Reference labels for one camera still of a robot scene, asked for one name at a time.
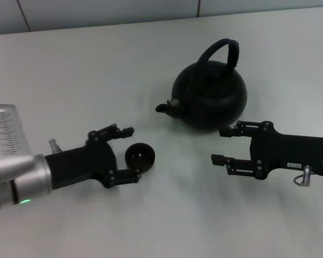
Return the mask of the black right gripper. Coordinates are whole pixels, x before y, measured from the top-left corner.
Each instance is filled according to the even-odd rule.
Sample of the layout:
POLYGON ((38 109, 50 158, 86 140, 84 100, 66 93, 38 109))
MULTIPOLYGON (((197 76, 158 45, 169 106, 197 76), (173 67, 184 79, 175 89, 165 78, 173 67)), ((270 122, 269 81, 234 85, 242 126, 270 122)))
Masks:
POLYGON ((228 175, 267 178, 275 169, 301 171, 310 166, 323 176, 323 137, 288 135, 277 132, 271 121, 237 121, 234 127, 219 129, 221 137, 251 137, 250 160, 212 154, 215 166, 226 167, 228 175))

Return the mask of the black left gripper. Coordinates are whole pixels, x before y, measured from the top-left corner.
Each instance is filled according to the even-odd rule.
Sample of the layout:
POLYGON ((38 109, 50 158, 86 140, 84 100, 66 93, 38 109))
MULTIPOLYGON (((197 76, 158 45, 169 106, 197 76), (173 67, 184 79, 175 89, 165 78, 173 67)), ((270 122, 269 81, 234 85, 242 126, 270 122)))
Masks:
POLYGON ((97 180, 105 188, 138 183, 141 174, 117 169, 116 158, 107 141, 131 137, 133 127, 119 129, 116 124, 91 131, 82 147, 45 156, 51 171, 52 189, 86 180, 97 180))

